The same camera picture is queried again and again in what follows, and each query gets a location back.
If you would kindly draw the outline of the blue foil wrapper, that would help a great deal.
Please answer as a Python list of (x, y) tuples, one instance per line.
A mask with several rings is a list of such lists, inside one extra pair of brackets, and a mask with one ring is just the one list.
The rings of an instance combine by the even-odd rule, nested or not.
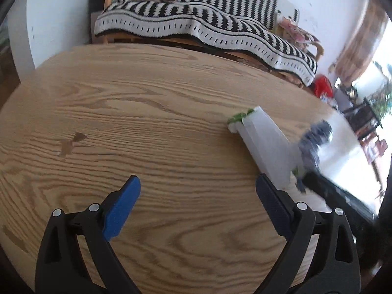
[(301, 193), (306, 192), (303, 179), (309, 172), (320, 173), (319, 168), (319, 148), (331, 142), (333, 131), (331, 125), (326, 120), (312, 124), (298, 142), (298, 162), (292, 170), (296, 177), (296, 187)]

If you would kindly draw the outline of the black coffee table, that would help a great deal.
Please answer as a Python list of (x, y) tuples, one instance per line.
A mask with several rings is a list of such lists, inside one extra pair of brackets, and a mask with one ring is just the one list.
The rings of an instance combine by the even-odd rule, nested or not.
[(348, 121), (357, 139), (361, 141), (381, 126), (380, 117), (373, 110), (366, 98), (361, 104), (343, 111), (343, 116)]

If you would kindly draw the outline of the green potted plant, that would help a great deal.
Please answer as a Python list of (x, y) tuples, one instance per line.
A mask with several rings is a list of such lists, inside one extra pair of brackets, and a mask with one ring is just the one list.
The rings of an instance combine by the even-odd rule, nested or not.
[(386, 115), (391, 115), (391, 76), (387, 76), (384, 73), (382, 66), (377, 61), (373, 61), (373, 64), (381, 72), (384, 82), (383, 85), (370, 96), (369, 103), (378, 118), (382, 120)]

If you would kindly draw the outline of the red plastic bag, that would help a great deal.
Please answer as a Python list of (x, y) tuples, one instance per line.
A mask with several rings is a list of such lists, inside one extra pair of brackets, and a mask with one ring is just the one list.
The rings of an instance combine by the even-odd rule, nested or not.
[(325, 96), (327, 98), (333, 97), (333, 88), (329, 79), (322, 74), (315, 77), (312, 83), (312, 91), (314, 95), (318, 98)]

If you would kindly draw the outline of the checked pink curtain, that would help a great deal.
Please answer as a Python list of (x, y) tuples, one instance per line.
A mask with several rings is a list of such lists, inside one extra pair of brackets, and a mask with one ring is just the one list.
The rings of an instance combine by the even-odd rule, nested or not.
[(351, 86), (367, 69), (385, 33), (389, 17), (378, 0), (369, 0), (361, 25), (335, 66), (344, 86)]

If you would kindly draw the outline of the pink floral cushion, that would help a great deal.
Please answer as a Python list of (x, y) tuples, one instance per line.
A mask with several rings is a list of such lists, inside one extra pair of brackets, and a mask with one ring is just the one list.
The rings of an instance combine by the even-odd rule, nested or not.
[(302, 50), (307, 49), (308, 45), (311, 45), (312, 43), (319, 42), (319, 39), (316, 36), (301, 29), (289, 18), (283, 17), (278, 20), (276, 28), (278, 29), (279, 35), (284, 40)]

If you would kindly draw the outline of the striped black white sofa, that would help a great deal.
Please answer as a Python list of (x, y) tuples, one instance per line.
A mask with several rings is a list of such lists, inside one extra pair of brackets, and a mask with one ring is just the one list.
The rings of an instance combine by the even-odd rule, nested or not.
[(141, 38), (192, 37), (227, 52), (245, 52), (261, 64), (310, 85), (319, 54), (284, 40), (276, 28), (283, 17), (298, 24), (289, 0), (177, 0), (173, 3), (105, 0), (94, 24), (98, 37), (126, 33)]

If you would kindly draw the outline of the white cabinet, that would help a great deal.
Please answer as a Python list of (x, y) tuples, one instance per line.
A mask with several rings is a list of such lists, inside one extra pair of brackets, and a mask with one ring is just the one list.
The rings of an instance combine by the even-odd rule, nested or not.
[(90, 41), (88, 0), (16, 0), (7, 14), (13, 61), (20, 77), (44, 61)]

